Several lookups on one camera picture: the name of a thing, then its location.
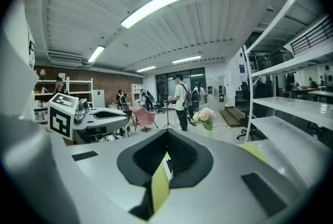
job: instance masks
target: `floor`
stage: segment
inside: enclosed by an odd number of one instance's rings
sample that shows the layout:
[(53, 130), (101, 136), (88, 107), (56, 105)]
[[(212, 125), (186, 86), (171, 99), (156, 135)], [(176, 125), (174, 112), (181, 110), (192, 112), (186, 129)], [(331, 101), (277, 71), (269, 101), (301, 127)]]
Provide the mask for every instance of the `floor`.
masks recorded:
[[(159, 128), (163, 128), (167, 124), (167, 112), (158, 113), (155, 117), (155, 123)], [(175, 110), (169, 110), (169, 123), (173, 126), (175, 126), (176, 130), (181, 130), (178, 117), (176, 115)], [(129, 122), (130, 125), (130, 136), (135, 136), (140, 133), (145, 133), (145, 128), (138, 126), (137, 130), (135, 130), (135, 126), (132, 121)], [(236, 127), (236, 128), (226, 128), (227, 123), (223, 119), (220, 112), (215, 112), (215, 119), (214, 119), (214, 128), (213, 128), (213, 138), (216, 140), (225, 141), (228, 143), (238, 144), (243, 143), (245, 137), (240, 138), (240, 140), (237, 140), (236, 137), (241, 134), (242, 127)], [(157, 129), (154, 124), (149, 125), (147, 127), (148, 129)], [(191, 126), (188, 124), (188, 131), (191, 133), (199, 134), (206, 136), (207, 132), (202, 124), (198, 124), (196, 127)]]

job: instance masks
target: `black rectangle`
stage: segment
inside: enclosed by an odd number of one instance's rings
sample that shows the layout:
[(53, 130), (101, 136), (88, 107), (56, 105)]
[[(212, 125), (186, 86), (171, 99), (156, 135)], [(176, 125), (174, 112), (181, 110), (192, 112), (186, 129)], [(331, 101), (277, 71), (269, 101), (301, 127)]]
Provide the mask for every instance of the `black rectangle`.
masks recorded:
[(286, 208), (286, 204), (257, 173), (242, 175), (241, 178), (269, 217)]
[(95, 151), (89, 151), (81, 154), (72, 155), (72, 158), (74, 159), (74, 161), (79, 161), (79, 160), (88, 159), (89, 157), (93, 157), (96, 155), (98, 154)]

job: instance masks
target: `pink flower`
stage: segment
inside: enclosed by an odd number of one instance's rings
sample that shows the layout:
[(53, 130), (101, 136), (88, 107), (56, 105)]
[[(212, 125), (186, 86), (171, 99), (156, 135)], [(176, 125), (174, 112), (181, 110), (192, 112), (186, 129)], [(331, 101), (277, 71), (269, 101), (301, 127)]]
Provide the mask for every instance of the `pink flower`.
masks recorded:
[(199, 118), (202, 122), (212, 120), (214, 118), (214, 111), (209, 108), (204, 108), (199, 112)]

